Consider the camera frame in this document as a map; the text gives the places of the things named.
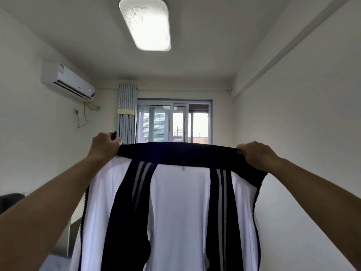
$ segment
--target right arm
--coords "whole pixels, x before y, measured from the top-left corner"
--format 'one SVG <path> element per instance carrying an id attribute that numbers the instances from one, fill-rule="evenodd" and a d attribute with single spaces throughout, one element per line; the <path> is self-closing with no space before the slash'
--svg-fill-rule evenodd
<path id="1" fill-rule="evenodd" d="M 278 157 L 267 145 L 237 145 L 246 161 L 275 176 L 333 244 L 361 271 L 361 199 Z"/>

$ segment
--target left arm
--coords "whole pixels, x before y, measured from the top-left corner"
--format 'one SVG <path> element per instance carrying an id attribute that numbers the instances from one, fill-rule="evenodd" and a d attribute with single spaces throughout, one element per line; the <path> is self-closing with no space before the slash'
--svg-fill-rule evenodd
<path id="1" fill-rule="evenodd" d="M 37 271 L 56 245 L 98 171 L 118 152 L 111 132 L 93 138 L 88 156 L 0 215 L 0 266 Z"/>

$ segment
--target ceiling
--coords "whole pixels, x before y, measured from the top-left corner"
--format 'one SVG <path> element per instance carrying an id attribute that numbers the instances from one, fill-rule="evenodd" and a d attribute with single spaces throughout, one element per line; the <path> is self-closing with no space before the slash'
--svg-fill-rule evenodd
<path id="1" fill-rule="evenodd" d="M 290 0 L 167 0 L 171 50 L 139 50 L 117 0 L 0 0 L 93 79 L 229 80 Z"/>

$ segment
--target hand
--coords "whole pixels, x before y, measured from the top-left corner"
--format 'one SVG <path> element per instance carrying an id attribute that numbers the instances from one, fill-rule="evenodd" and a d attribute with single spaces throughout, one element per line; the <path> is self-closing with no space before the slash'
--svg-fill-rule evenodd
<path id="1" fill-rule="evenodd" d="M 272 168 L 281 160 L 280 157 L 268 146 L 263 143 L 251 142 L 236 145 L 239 154 L 242 154 L 247 163 L 254 168 L 270 172 Z"/>
<path id="2" fill-rule="evenodd" d="M 122 138 L 116 138 L 111 140 L 113 131 L 100 132 L 93 138 L 88 158 L 100 160 L 106 164 L 109 162 L 118 152 L 119 146 L 122 144 Z"/>

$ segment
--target gray stripe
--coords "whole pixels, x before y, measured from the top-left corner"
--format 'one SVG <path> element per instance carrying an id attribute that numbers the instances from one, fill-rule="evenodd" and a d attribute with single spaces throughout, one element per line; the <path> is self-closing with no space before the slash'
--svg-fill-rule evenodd
<path id="1" fill-rule="evenodd" d="M 139 180 L 139 174 L 140 174 L 140 171 L 141 171 L 141 169 L 142 169 L 143 164 L 144 164 L 143 161 L 141 161 L 141 162 L 139 163 L 138 170 L 137 170 L 137 173 L 136 173 L 136 175 L 135 175 L 133 192 L 132 192 L 132 201 L 134 200 L 135 190 L 136 190 L 136 188 L 137 188 L 137 183 L 138 183 L 138 180 Z"/>
<path id="2" fill-rule="evenodd" d="M 224 242 L 224 269 L 226 270 L 226 240 L 227 240 L 227 234 L 226 234 L 226 230 L 227 230 L 227 173 L 225 170 L 223 170 L 223 193 L 224 193 L 224 197 L 223 197 L 223 201 L 224 201 L 224 208 L 223 208 L 223 226 L 224 226 L 224 235 L 223 235 L 223 242 Z"/>
<path id="3" fill-rule="evenodd" d="M 137 201 L 135 202 L 135 208 L 134 208 L 134 212 L 136 211 L 137 207 L 138 207 L 138 203 L 139 203 L 139 198 L 140 198 L 140 193 L 142 191 L 142 186 L 143 186 L 143 182 L 144 182 L 144 178 L 146 177 L 146 174 L 148 172 L 149 167 L 151 166 L 152 163 L 147 163 L 146 167 L 144 167 L 144 171 L 142 174 L 142 178 L 140 179 L 140 184 L 139 184 L 139 188 L 138 188 L 138 193 L 137 193 Z"/>
<path id="4" fill-rule="evenodd" d="M 219 195 L 218 195 L 218 243 L 219 243 L 219 265 L 223 271 L 223 242 L 222 242 L 222 178 L 221 171 L 217 169 L 219 180 Z"/>

